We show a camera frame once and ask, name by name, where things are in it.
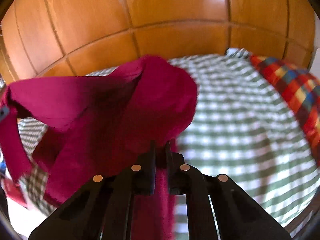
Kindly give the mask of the crimson red garment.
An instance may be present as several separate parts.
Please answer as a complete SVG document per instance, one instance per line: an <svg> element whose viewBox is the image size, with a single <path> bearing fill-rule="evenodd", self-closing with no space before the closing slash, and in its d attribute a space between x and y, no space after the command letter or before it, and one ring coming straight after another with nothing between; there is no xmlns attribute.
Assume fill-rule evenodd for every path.
<svg viewBox="0 0 320 240"><path fill-rule="evenodd" d="M37 164L44 198L60 205L96 175L112 176L190 125L197 85L182 68L145 56L106 76L38 77L11 83L1 106L1 150L14 181Z"/></svg>

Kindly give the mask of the green white checkered bedsheet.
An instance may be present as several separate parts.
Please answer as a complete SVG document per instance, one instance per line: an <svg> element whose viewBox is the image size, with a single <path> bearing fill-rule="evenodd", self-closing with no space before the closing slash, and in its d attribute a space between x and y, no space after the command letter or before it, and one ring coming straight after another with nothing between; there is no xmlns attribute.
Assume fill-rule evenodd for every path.
<svg viewBox="0 0 320 240"><path fill-rule="evenodd" d="M226 174L280 225L311 202L319 169L286 102L242 55L171 59L199 87L192 123L177 146L202 173Z"/></svg>

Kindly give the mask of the red plaid pillow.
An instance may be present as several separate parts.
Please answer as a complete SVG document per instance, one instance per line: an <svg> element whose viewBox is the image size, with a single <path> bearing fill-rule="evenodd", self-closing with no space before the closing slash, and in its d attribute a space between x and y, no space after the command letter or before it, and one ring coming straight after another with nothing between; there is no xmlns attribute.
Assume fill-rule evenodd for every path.
<svg viewBox="0 0 320 240"><path fill-rule="evenodd" d="M251 55L249 59L293 111L319 165L319 79L305 69L273 57Z"/></svg>

